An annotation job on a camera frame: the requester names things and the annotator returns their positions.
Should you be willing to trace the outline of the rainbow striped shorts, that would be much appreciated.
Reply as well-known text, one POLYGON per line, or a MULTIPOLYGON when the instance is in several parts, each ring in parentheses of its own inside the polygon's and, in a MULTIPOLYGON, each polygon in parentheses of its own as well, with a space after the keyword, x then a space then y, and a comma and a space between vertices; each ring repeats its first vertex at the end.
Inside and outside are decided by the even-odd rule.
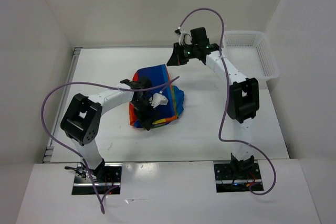
POLYGON ((149 131, 177 120, 184 111, 184 91, 173 85, 165 64, 138 69, 127 85, 142 90, 129 103, 132 127, 149 131))

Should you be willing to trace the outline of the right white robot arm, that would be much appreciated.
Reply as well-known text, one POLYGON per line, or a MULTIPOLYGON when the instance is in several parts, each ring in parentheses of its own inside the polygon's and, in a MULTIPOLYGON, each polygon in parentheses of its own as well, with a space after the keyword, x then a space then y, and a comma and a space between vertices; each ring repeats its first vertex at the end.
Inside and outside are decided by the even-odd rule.
POLYGON ((258 81, 241 73, 223 55, 218 44, 211 44, 204 27, 192 29, 190 33, 178 27, 174 32, 178 35, 178 42, 173 45, 168 66, 181 66, 191 59, 198 59, 228 84, 224 115, 233 122, 235 144, 230 158, 230 172, 235 178, 243 178, 255 161, 249 147, 252 143, 252 119, 259 110, 258 81))

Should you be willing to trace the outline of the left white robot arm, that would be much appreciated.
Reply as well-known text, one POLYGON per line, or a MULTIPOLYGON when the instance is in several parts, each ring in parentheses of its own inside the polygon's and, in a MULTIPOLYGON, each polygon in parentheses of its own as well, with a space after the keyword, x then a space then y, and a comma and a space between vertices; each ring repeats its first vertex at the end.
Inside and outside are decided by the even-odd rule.
POLYGON ((95 140, 101 117, 124 103, 130 103, 140 126, 150 130, 160 115, 156 108, 168 104, 168 99, 162 93, 145 91, 150 87, 152 82, 147 77, 138 81, 124 79, 115 90, 90 96, 78 93, 73 97, 60 127, 85 160, 86 175, 93 182, 101 181, 107 173, 95 140))

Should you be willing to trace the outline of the white plastic basket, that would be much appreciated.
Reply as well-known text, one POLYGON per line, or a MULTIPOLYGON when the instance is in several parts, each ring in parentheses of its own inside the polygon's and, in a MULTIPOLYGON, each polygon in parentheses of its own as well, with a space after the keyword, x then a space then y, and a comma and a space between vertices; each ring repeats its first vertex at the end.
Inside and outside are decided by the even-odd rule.
POLYGON ((260 31, 226 31, 224 55, 249 78, 268 81, 279 77, 275 56, 265 33, 260 31))

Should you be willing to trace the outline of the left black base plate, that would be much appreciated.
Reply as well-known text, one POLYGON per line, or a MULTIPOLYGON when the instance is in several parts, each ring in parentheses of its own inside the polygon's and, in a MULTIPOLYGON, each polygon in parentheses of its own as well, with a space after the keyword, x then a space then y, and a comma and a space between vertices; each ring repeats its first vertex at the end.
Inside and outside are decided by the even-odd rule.
MULTIPOLYGON (((75 172, 72 195, 94 195, 95 191, 89 178, 88 172, 84 169, 82 163, 76 167, 70 167, 75 172)), ((119 195, 121 190, 122 164, 106 164, 104 175, 97 178, 93 175, 94 184, 99 195, 119 195)))

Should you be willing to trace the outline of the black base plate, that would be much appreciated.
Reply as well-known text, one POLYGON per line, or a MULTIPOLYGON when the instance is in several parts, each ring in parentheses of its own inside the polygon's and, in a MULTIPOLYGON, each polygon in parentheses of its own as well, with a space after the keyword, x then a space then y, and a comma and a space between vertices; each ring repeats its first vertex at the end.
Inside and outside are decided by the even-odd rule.
MULTIPOLYGON (((88 172, 84 169, 82 163, 76 167, 70 167, 75 172, 72 195, 94 195, 95 191, 89 178, 88 172)), ((122 164, 106 164, 104 175, 97 178, 93 175, 94 184, 99 195, 119 195, 121 190, 122 164)))
POLYGON ((253 167, 241 174, 235 174, 229 162, 215 162, 214 174, 217 193, 233 193, 249 191, 263 191, 263 183, 258 163, 254 163, 253 167))

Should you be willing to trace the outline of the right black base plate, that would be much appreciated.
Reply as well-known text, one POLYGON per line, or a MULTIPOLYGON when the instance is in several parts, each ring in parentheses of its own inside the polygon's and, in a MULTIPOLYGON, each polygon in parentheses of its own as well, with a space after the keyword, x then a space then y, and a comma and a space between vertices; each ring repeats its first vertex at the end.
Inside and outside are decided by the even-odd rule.
POLYGON ((217 193, 233 193, 249 191, 263 191, 263 183, 258 163, 254 163, 253 167, 241 174, 235 174, 229 162, 215 162, 214 174, 217 193))

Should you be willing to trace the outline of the aluminium table edge rail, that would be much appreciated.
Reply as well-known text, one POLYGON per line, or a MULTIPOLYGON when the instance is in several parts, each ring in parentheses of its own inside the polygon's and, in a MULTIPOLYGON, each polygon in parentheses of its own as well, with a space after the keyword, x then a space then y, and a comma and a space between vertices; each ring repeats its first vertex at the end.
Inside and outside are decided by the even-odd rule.
MULTIPOLYGON (((69 71, 68 71, 65 83, 71 82, 72 79, 73 79, 73 75, 75 73, 76 65, 77 65, 78 58, 79 58, 81 50, 82 50, 82 47, 74 48, 74 51, 73 51, 73 54, 72 54, 72 59, 71 59, 71 64, 70 64, 70 67, 69 67, 69 71)), ((54 120, 54 123, 53 123, 53 127, 51 129, 51 134, 52 135, 54 135, 54 133, 58 129, 57 125, 58 125, 59 117, 60 117, 61 112, 64 109, 68 92, 69 92, 68 88, 63 88, 62 89, 58 110, 57 110, 56 117, 55 117, 55 120, 54 120)), ((54 144, 53 144, 53 140, 50 138, 49 141, 48 141, 48 144, 46 146, 46 149, 45 149, 45 153, 44 153, 42 163, 51 163, 51 157, 52 157, 52 154, 53 154, 53 150, 54 150, 54 144)))

